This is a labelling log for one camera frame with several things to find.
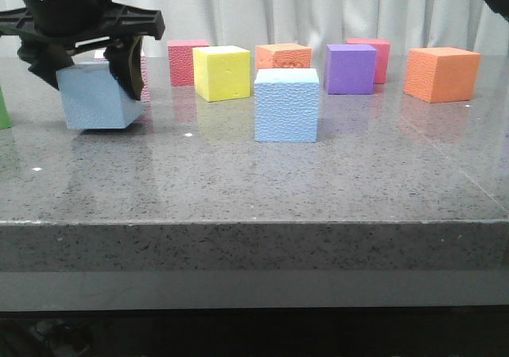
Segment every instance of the cube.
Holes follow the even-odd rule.
[[[107,61],[106,57],[104,57],[104,49],[98,49],[94,53],[95,61]],[[146,56],[142,51],[141,54],[141,71],[142,71],[142,80],[143,80],[143,89],[142,89],[142,98],[141,101],[144,103],[148,103],[150,101],[150,89],[149,89],[149,72],[146,68]]]
[[[168,41],[169,79],[173,86],[194,84],[192,49],[195,47],[208,47],[208,42],[205,39]]]
[[[256,69],[310,68],[312,49],[296,43],[256,46]]]
[[[0,88],[0,129],[10,128],[12,125],[13,123],[10,121],[6,103],[3,99],[2,89]]]
[[[260,69],[254,94],[256,141],[316,142],[320,108],[316,69]]]
[[[463,49],[411,49],[404,92],[428,103],[470,100],[479,63],[479,53]]]
[[[69,129],[123,129],[143,113],[110,74],[107,62],[86,62],[56,72]]]
[[[385,84],[387,81],[390,42],[385,39],[364,39],[361,37],[349,37],[346,42],[349,45],[370,45],[376,49],[375,84]]]
[[[330,95],[371,95],[376,49],[370,45],[327,45],[324,85]]]
[[[207,101],[251,95],[251,52],[234,45],[192,49],[194,84]]]

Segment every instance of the table surface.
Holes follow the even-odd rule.
[[[509,59],[455,103],[404,95],[405,67],[324,93],[302,144],[256,142],[255,98],[208,103],[153,58],[135,124],[68,130],[58,92],[2,58],[0,271],[506,271]]]

